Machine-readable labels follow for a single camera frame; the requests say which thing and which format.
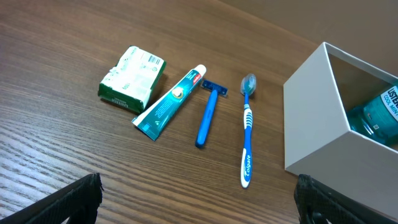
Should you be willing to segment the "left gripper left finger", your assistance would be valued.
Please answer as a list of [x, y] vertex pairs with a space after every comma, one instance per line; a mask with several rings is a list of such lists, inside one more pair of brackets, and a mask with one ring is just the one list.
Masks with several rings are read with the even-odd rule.
[[1, 223], [95, 223], [103, 199], [99, 173], [88, 174]]

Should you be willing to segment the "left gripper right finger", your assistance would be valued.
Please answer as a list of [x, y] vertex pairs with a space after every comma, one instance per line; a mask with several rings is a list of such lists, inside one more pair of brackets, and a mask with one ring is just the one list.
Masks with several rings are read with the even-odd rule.
[[294, 200], [300, 224], [397, 224], [305, 174], [298, 176]]

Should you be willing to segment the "blue mouthwash bottle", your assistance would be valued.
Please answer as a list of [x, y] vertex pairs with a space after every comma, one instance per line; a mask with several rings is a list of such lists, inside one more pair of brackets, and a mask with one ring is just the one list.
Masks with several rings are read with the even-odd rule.
[[381, 144], [397, 144], [397, 81], [374, 99], [347, 112], [351, 130]]

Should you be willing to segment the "teal white toothpaste tube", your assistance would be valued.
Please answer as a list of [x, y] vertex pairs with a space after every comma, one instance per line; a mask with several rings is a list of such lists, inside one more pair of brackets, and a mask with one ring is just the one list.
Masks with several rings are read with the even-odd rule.
[[187, 97], [199, 85], [205, 73], [206, 67], [202, 64], [191, 69], [166, 94], [135, 117], [132, 124], [155, 141]]

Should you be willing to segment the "green white soap bar pack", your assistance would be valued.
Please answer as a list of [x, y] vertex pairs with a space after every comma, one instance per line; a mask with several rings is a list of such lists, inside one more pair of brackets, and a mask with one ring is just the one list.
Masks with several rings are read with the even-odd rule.
[[167, 62], [131, 45], [99, 83], [98, 96], [135, 113], [142, 113]]

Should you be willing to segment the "blue disposable razor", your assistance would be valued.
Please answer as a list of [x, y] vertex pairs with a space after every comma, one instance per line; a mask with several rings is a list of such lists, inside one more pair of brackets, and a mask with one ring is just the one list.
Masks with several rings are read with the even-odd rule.
[[215, 111], [217, 100], [219, 96], [226, 97], [228, 94], [228, 89], [224, 86], [211, 82], [209, 80], [203, 80], [201, 87], [205, 90], [210, 91], [210, 96], [204, 110], [202, 121], [197, 133], [197, 138], [195, 141], [195, 146], [197, 148], [203, 148], [207, 135], [211, 126], [211, 120]]

